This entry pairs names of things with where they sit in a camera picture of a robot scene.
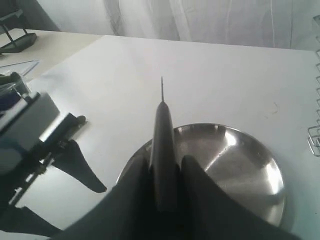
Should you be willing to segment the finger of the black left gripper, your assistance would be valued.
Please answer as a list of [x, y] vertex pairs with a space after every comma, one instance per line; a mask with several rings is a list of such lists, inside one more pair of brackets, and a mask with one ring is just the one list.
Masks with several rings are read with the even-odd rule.
[[75, 140], [68, 142], [62, 154], [62, 170], [95, 193], [103, 193], [107, 190], [88, 165]]

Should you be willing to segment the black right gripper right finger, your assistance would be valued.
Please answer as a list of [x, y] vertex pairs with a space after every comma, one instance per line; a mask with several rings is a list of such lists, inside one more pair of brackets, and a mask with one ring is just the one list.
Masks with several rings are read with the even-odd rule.
[[191, 155], [184, 156], [174, 170], [180, 216], [171, 240], [299, 239], [229, 197]]

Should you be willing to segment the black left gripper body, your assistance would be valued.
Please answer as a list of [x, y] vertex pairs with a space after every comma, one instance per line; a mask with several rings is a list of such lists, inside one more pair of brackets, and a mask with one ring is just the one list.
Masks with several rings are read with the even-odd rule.
[[72, 136], [86, 124], [86, 117], [69, 113], [46, 141], [40, 141], [12, 173], [7, 175], [7, 205], [14, 206], [47, 167], [62, 170], [62, 154]]

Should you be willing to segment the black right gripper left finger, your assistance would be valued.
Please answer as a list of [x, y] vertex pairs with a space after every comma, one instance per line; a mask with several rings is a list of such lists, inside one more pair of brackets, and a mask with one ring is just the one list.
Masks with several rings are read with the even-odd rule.
[[105, 198], [55, 240], [151, 240], [153, 197], [148, 162], [134, 158]]

